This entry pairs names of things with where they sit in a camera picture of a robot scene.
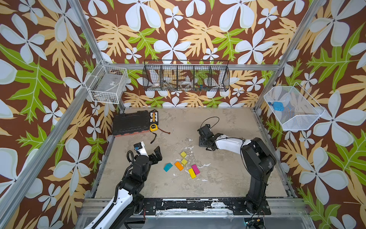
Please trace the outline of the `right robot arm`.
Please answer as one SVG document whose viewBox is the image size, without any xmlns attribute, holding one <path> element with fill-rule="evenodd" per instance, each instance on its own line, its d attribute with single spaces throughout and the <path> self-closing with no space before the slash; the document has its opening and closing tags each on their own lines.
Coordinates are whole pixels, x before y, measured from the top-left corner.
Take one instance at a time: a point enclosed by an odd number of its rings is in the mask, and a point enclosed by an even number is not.
<svg viewBox="0 0 366 229">
<path fill-rule="evenodd" d="M 197 130 L 199 146 L 208 151 L 227 150 L 241 156 L 242 162 L 251 175 L 249 191 L 246 195 L 246 210 L 259 213 L 265 207 L 266 188 L 269 177 L 276 165 L 276 158 L 261 138 L 252 140 L 214 134 L 206 124 Z"/>
</svg>

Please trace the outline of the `magenta wood block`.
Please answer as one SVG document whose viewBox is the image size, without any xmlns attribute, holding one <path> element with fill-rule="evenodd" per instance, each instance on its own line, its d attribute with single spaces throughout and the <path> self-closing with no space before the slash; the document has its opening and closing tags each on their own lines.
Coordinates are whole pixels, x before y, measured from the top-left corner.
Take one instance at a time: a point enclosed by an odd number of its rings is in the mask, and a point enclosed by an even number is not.
<svg viewBox="0 0 366 229">
<path fill-rule="evenodd" d="M 200 170 L 197 165 L 192 165 L 192 169 L 196 175 L 200 174 Z"/>
</svg>

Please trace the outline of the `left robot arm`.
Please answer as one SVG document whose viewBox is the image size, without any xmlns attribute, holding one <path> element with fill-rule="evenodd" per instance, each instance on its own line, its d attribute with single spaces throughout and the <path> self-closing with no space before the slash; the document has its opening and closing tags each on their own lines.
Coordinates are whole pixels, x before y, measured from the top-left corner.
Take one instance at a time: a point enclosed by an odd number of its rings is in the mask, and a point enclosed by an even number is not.
<svg viewBox="0 0 366 229">
<path fill-rule="evenodd" d="M 134 150 L 127 152 L 130 165 L 123 178 L 116 185 L 114 197 L 99 215 L 90 222 L 87 229 L 119 229 L 132 215 L 143 210 L 144 196 L 140 194 L 147 180 L 151 166 L 163 160 L 160 147 L 147 154 L 144 143 L 134 144 Z"/>
</svg>

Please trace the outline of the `yellow long block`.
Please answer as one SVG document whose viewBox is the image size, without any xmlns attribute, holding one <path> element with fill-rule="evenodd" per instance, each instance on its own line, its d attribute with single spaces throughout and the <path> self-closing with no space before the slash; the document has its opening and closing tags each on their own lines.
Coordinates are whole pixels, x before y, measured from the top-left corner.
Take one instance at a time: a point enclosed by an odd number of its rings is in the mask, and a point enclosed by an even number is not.
<svg viewBox="0 0 366 229">
<path fill-rule="evenodd" d="M 189 175 L 190 175 L 191 179 L 196 178 L 196 174 L 195 174 L 193 169 L 189 169 L 188 172 L 189 172 Z"/>
</svg>

